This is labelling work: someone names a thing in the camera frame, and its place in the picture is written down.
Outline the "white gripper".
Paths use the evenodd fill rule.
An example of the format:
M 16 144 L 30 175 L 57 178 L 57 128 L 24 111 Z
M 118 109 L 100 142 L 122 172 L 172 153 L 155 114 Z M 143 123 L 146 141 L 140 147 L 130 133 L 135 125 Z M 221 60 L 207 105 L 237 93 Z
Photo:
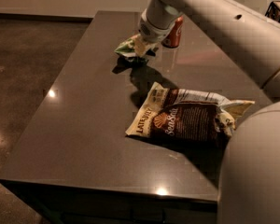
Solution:
M 139 22 L 139 33 L 133 39 L 134 52 L 138 57 L 143 57 L 150 49 L 156 47 L 171 31 L 172 22 L 161 13 L 153 13 L 146 9 Z

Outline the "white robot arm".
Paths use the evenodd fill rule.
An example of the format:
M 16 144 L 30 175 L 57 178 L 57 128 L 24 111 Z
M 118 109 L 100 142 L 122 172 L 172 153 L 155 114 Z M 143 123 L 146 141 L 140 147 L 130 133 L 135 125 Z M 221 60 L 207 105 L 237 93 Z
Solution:
M 162 41 L 187 15 L 272 100 L 243 122 L 221 164 L 218 224 L 280 224 L 280 23 L 233 0 L 151 0 L 139 29 Z

